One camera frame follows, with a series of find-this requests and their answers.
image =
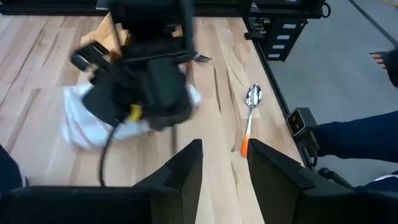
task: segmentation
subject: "wood grain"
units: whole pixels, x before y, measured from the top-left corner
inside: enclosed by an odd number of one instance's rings
[[[100,17],[0,16],[0,144],[32,185],[99,185],[98,152],[65,143],[62,86],[86,82],[70,65],[70,51]],[[257,83],[263,99],[254,110],[252,137],[300,161],[264,69],[240,18],[197,18],[197,50],[211,57],[193,64],[192,80],[203,101],[178,125],[178,146],[203,140],[203,183],[197,223],[264,223],[247,160],[240,155],[249,108],[247,89]],[[128,186],[172,157],[171,131],[115,142],[106,160],[106,183]]]

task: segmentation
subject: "white cloth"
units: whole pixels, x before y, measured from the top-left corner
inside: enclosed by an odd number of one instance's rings
[[[66,119],[61,132],[66,142],[80,146],[84,149],[100,149],[108,138],[112,127],[94,115],[92,115],[81,102],[82,96],[92,88],[90,83],[65,87],[64,101]],[[201,101],[201,95],[192,85],[188,86],[188,92],[193,106]],[[147,121],[120,124],[116,130],[114,139],[122,140],[131,136],[138,136],[150,131]]]

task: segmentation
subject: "spoon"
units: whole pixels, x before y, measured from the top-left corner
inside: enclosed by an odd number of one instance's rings
[[[262,91],[260,86],[258,84],[250,86],[248,94],[246,95],[246,104],[250,108],[250,115],[248,121],[248,128],[246,130],[246,135],[244,136],[242,150],[241,150],[241,153],[244,157],[248,156],[248,143],[250,138],[252,112],[254,108],[259,106],[261,97],[262,97]]]

